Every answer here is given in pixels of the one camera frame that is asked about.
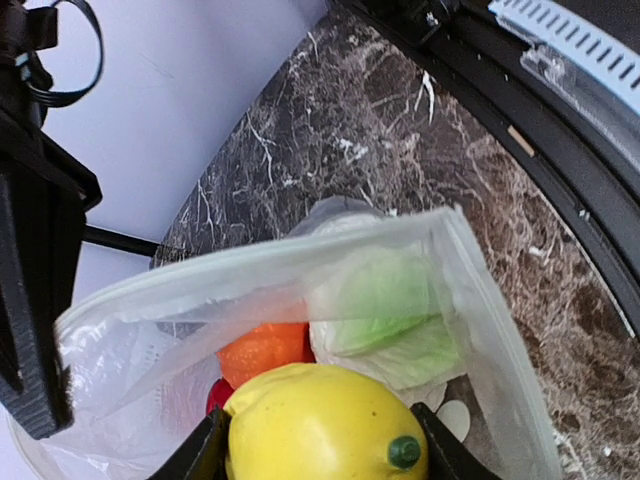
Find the plastic bag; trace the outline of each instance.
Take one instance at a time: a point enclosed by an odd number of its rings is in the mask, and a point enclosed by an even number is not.
[[[333,208],[330,202],[318,208],[332,211],[328,207]],[[359,203],[355,208],[366,210]],[[311,217],[322,217],[318,212]],[[345,210],[336,212],[327,218]],[[550,421],[524,344],[462,213],[439,209],[304,235],[316,223],[303,222],[294,238],[145,273],[66,312],[56,331],[71,370],[75,424],[39,443],[12,425],[34,470],[45,479],[147,479],[203,418],[219,377],[215,352],[272,318],[274,293],[280,301],[299,301],[322,287],[319,272],[339,271],[347,256],[373,247],[428,259],[447,328],[498,452],[498,473],[509,479],[560,478]],[[238,317],[247,301],[255,306],[251,315]],[[425,313],[412,304],[394,308],[398,317]],[[181,328],[186,335],[172,334],[172,326],[185,325],[193,326]]]

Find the yellow bell pepper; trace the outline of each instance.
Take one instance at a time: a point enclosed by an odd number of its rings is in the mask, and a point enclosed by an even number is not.
[[[427,440],[381,383],[335,365],[261,374],[225,405],[231,480],[425,480]]]

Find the white wall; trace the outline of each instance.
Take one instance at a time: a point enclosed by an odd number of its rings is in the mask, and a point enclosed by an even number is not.
[[[78,104],[51,110],[44,130],[98,176],[104,200],[89,212],[92,225],[160,241],[251,101],[323,15],[324,0],[90,3],[106,44],[103,80]],[[60,11],[60,46],[41,58],[56,88],[72,89],[91,79],[96,42],[74,7]],[[147,265],[85,246],[74,301]],[[16,469],[3,475],[29,478],[8,443],[0,425],[0,464]]]

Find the marble countertop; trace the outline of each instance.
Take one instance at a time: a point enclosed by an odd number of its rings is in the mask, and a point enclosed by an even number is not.
[[[525,339],[565,478],[638,478],[640,342],[575,238],[455,98],[340,11],[242,118],[154,265],[281,238],[331,195],[398,214],[461,205]]]

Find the orange vegetable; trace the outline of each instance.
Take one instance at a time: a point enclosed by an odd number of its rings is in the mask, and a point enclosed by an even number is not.
[[[315,361],[309,344],[306,302],[301,300],[293,305],[285,302],[284,307],[271,304],[262,306],[260,310],[263,316],[264,312],[268,312],[266,319],[270,322],[218,352],[222,376],[234,389],[274,368]],[[289,323],[272,323],[276,321]]]

